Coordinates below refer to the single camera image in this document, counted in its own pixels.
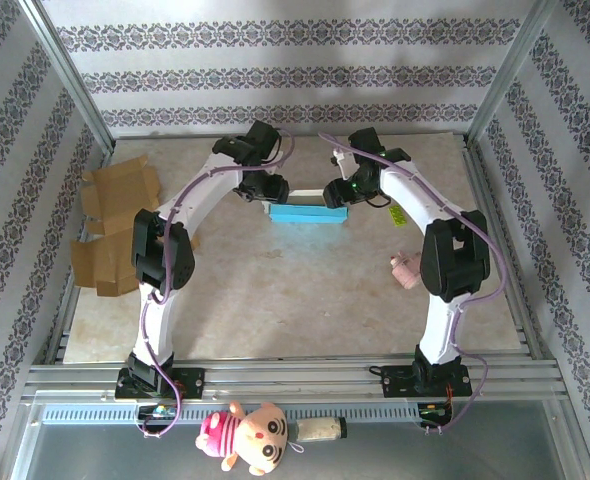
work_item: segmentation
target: plush toy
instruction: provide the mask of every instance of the plush toy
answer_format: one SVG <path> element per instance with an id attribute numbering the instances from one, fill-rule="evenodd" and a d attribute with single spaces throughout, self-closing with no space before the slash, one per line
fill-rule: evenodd
<path id="1" fill-rule="evenodd" d="M 242 457 L 249 471 L 261 476 L 275 470 L 282 460 L 288 440 L 284 412 L 272 403 L 248 416 L 242 406 L 233 402 L 230 413 L 216 412 L 202 422 L 195 445 L 210 457 L 224 457 L 222 470 L 228 472 Z"/>

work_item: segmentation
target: cardboard box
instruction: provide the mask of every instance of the cardboard box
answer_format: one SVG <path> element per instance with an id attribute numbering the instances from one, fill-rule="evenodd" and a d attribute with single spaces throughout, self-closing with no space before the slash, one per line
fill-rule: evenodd
<path id="1" fill-rule="evenodd" d="M 138 287 L 131 265 L 133 220 L 142 208 L 159 206 L 159 179 L 148 158 L 85 172 L 82 207 L 89 233 L 103 235 L 91 242 L 71 242 L 75 285 L 96 288 L 100 297 L 116 297 Z"/>

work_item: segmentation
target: marble floor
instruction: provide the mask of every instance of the marble floor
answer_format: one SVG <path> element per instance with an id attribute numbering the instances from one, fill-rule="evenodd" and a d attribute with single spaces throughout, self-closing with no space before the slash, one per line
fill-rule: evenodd
<path id="1" fill-rule="evenodd" d="M 113 161 L 148 154 L 164 202 L 200 169 L 214 141 L 119 141 Z M 451 201 L 475 208 L 451 134 L 381 141 L 404 148 Z M 299 137 L 281 173 L 292 189 L 323 188 L 339 176 L 331 153 L 318 137 Z M 410 220 L 395 227 L 386 208 L 352 206 L 341 225 L 273 224 L 260 203 L 231 193 L 198 235 L 195 274 L 174 303 L 176 359 L 405 353 L 423 334 L 428 294 L 423 285 L 404 290 L 389 264 L 400 249 L 419 251 L 422 235 Z M 497 285 L 493 265 L 482 293 Z M 138 292 L 102 298 L 82 289 L 64 362 L 123 361 L 137 336 L 138 315 Z M 469 310 L 458 337 L 472 350 L 520 346 L 503 296 Z"/>

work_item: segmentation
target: striped wallpaper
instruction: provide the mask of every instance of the striped wallpaper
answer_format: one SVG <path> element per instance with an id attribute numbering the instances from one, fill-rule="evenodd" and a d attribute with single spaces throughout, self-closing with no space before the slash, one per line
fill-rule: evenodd
<path id="1" fill-rule="evenodd" d="M 477 149 L 590 450 L 590 0 L 559 3 Z"/>
<path id="2" fill-rule="evenodd" d="M 532 0 L 45 0 L 116 137 L 464 132 Z"/>
<path id="3" fill-rule="evenodd" d="M 70 273 L 81 172 L 102 156 L 28 20 L 0 0 L 0 460 Z"/>

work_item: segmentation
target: black mounting plate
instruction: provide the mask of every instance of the black mounting plate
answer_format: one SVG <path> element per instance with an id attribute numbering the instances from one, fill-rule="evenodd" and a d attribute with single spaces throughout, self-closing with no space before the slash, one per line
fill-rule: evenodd
<path id="1" fill-rule="evenodd" d="M 411 365 L 385 365 L 381 369 L 384 398 L 445 397 L 450 384 L 454 397 L 470 397 L 473 394 L 468 368 L 459 365 L 447 381 L 422 387 L 413 374 Z"/>
<path id="2" fill-rule="evenodd" d="M 180 383 L 182 388 L 182 398 L 199 400 L 202 398 L 204 391 L 203 368 L 181 368 L 173 367 L 171 378 L 174 382 Z M 117 386 L 115 387 L 115 400 L 147 400 L 175 398 L 172 389 L 168 390 L 166 395 L 159 395 L 155 390 L 145 385 L 143 382 L 134 380 L 128 374 L 128 368 L 124 367 L 119 371 L 117 377 Z"/>

